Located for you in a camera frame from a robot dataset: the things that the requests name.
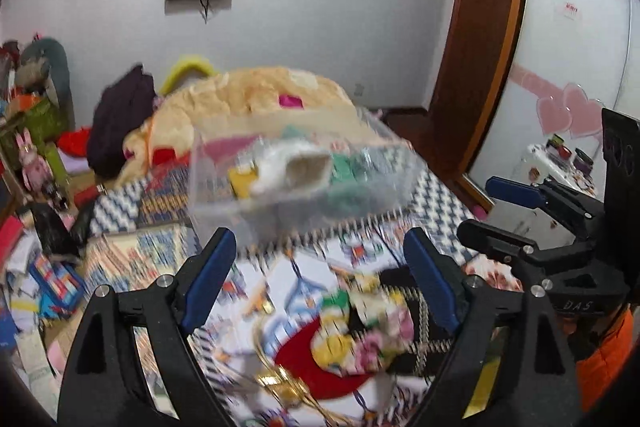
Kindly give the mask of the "yellow foam arch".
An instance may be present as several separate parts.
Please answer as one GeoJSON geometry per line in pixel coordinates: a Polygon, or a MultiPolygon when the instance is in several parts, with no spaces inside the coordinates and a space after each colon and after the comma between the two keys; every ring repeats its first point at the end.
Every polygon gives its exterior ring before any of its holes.
{"type": "Polygon", "coordinates": [[[169,69],[158,94],[161,96],[171,94],[180,82],[190,74],[196,74],[200,78],[208,78],[218,75],[219,72],[207,58],[201,55],[183,55],[169,69]]]}

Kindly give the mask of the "brown wooden door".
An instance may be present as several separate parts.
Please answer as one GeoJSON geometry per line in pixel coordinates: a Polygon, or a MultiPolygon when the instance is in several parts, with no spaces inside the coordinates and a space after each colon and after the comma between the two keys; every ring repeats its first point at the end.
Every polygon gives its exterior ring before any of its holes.
{"type": "Polygon", "coordinates": [[[525,0],[454,0],[427,109],[426,161],[440,179],[468,172],[506,81],[525,0]]]}

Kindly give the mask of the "yellow soft block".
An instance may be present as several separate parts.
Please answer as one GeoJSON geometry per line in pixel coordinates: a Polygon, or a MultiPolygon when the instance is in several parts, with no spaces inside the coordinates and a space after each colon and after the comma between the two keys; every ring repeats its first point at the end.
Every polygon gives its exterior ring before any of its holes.
{"type": "Polygon", "coordinates": [[[232,167],[228,170],[228,180],[236,199],[250,198],[250,186],[257,180],[254,167],[232,167]]]}

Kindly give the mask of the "white shelf with small items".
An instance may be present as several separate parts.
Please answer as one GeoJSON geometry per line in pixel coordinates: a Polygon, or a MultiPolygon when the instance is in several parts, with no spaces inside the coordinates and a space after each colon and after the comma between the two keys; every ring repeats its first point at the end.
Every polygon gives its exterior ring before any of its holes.
{"type": "Polygon", "coordinates": [[[575,165],[582,160],[574,150],[568,148],[562,136],[552,135],[546,143],[530,144],[512,170],[511,178],[526,184],[541,184],[553,179],[578,192],[597,198],[598,189],[591,178],[592,160],[586,162],[587,172],[575,165]]]}

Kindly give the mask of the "floral fabric pouch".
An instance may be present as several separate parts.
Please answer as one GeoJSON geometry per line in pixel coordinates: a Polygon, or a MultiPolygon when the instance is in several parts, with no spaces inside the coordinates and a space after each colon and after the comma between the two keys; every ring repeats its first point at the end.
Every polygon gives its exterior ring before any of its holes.
{"type": "Polygon", "coordinates": [[[310,352],[336,375],[378,373],[409,352],[415,333],[399,289],[385,286],[381,274],[354,274],[322,297],[310,352]]]}

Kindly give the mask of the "green cardboard box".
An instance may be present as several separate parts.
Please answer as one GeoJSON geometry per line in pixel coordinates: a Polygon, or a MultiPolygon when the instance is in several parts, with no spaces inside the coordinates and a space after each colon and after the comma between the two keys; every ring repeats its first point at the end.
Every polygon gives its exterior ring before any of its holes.
{"type": "Polygon", "coordinates": [[[32,106],[26,112],[17,113],[1,126],[1,146],[6,158],[18,164],[17,133],[27,129],[32,143],[40,150],[47,142],[55,141],[68,129],[68,118],[64,109],[51,103],[47,98],[32,106]]]}

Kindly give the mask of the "pink rabbit toy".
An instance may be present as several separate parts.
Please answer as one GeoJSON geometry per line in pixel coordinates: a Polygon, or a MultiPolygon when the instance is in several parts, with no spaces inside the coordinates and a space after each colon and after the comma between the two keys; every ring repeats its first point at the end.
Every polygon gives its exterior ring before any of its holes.
{"type": "Polygon", "coordinates": [[[57,210],[66,210],[67,200],[55,182],[49,163],[39,154],[29,130],[25,128],[17,132],[15,142],[27,190],[36,196],[49,199],[57,210]]]}

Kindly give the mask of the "pink heart wall sticker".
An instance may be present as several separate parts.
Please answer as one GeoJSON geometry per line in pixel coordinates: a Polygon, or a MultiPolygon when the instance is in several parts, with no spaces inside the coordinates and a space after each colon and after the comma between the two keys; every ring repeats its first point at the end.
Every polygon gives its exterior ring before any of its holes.
{"type": "Polygon", "coordinates": [[[509,79],[536,96],[536,114],[544,135],[568,132],[572,139],[580,139],[602,134],[603,104],[589,98],[577,83],[560,88],[518,64],[512,66],[509,79]]]}

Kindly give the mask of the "green soft item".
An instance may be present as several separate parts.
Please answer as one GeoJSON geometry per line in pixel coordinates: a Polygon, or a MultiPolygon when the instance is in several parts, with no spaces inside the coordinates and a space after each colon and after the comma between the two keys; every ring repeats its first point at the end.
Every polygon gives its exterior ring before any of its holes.
{"type": "Polygon", "coordinates": [[[361,152],[355,154],[333,153],[330,183],[343,184],[367,182],[375,175],[376,170],[371,159],[361,152]]]}

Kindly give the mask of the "colourful pencil case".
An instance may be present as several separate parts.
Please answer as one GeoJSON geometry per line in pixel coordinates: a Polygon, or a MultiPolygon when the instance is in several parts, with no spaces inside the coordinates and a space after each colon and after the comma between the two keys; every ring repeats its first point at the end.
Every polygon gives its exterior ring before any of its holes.
{"type": "Polygon", "coordinates": [[[29,265],[29,274],[52,303],[64,312],[74,312],[85,295],[85,284],[72,269],[38,254],[29,265]]]}

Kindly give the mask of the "dark purple garment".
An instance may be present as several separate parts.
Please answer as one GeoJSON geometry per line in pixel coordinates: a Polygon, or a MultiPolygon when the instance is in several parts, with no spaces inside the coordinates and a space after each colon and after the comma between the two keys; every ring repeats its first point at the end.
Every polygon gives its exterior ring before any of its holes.
{"type": "Polygon", "coordinates": [[[118,176],[126,162],[124,140],[152,116],[155,98],[153,77],[141,64],[103,91],[87,142],[88,165],[95,174],[118,176]]]}

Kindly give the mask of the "black plastic bag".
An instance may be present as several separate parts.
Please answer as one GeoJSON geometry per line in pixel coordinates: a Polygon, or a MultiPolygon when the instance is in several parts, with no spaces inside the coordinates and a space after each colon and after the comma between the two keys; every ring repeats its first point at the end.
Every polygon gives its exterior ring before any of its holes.
{"type": "Polygon", "coordinates": [[[63,261],[84,257],[93,207],[93,202],[82,207],[68,229],[51,206],[44,202],[29,202],[27,208],[34,218],[43,254],[49,259],[63,261]]]}

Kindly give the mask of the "beige plush blanket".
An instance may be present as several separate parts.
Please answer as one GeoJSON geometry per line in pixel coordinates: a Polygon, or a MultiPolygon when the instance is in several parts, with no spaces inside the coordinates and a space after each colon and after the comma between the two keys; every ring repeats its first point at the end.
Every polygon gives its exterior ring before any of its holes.
{"type": "Polygon", "coordinates": [[[189,153],[196,124],[214,124],[215,138],[239,129],[242,117],[261,124],[310,124],[352,143],[373,143],[378,134],[366,127],[344,89],[331,79],[282,66],[240,68],[200,79],[160,103],[144,123],[126,135],[129,154],[115,181],[117,187],[143,178],[156,150],[177,157],[189,153]]]}

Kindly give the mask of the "white drawstring pouch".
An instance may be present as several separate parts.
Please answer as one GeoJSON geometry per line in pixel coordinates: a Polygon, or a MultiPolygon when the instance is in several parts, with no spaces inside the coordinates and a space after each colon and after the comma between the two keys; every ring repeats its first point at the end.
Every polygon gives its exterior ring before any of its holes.
{"type": "Polygon", "coordinates": [[[266,146],[255,155],[257,180],[250,186],[250,196],[323,190],[330,184],[331,155],[326,148],[302,139],[266,146]]]}

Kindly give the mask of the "grey plush toy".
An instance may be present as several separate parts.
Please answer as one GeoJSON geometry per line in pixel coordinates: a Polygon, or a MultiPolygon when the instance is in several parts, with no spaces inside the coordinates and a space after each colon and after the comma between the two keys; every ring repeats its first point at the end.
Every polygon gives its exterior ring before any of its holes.
{"type": "Polygon", "coordinates": [[[25,92],[44,94],[58,108],[67,110],[70,105],[70,70],[58,40],[43,37],[26,46],[14,81],[25,92]]]}

